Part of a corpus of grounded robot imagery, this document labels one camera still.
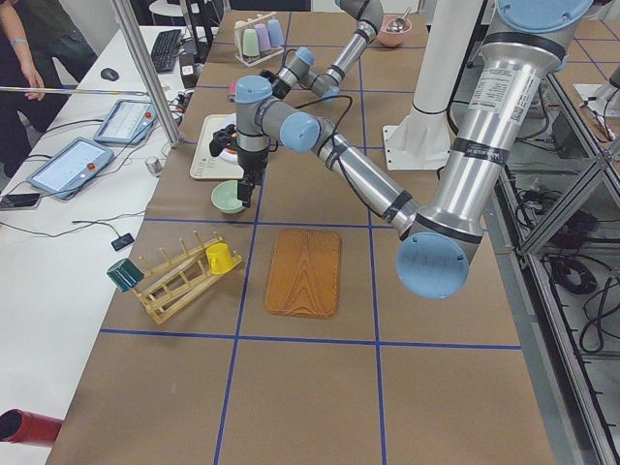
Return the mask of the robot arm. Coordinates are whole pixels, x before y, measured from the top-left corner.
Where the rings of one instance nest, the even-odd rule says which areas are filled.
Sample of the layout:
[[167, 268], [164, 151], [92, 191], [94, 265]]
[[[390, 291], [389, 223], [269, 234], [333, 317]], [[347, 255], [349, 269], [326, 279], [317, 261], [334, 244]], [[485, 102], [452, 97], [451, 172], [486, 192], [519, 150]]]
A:
[[469, 52], [480, 1], [436, 5], [410, 113], [384, 129], [386, 163], [377, 166], [335, 122], [286, 102], [302, 86], [337, 97], [344, 78], [378, 38], [379, 1], [343, 1], [356, 28], [327, 70], [299, 48], [273, 77], [246, 76], [235, 87], [235, 150], [244, 205], [263, 181], [273, 142], [314, 153], [398, 232], [397, 275], [416, 295], [441, 299], [465, 284], [483, 237], [481, 216], [540, 84], [561, 70], [589, 1], [499, 1], [481, 44], [483, 68], [458, 129], [450, 132], [451, 93]]
[[335, 4], [356, 20], [356, 30], [350, 40], [324, 73], [312, 69], [315, 56], [308, 47], [298, 48], [280, 71], [270, 78], [276, 98], [284, 100], [297, 84], [320, 98], [335, 96], [346, 74], [377, 38], [384, 19], [381, 1], [343, 0], [335, 1]]

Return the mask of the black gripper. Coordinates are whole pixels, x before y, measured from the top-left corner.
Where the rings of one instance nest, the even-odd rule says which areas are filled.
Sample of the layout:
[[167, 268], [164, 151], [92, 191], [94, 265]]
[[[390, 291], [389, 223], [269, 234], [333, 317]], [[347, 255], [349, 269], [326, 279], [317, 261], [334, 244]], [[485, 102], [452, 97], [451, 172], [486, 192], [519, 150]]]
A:
[[237, 181], [237, 199], [245, 208], [252, 206], [253, 191], [264, 179], [267, 165], [267, 149], [248, 151], [237, 150], [237, 162], [243, 169], [243, 178]]
[[270, 80], [272, 95], [280, 100], [286, 98], [286, 82], [279, 77], [273, 77]]

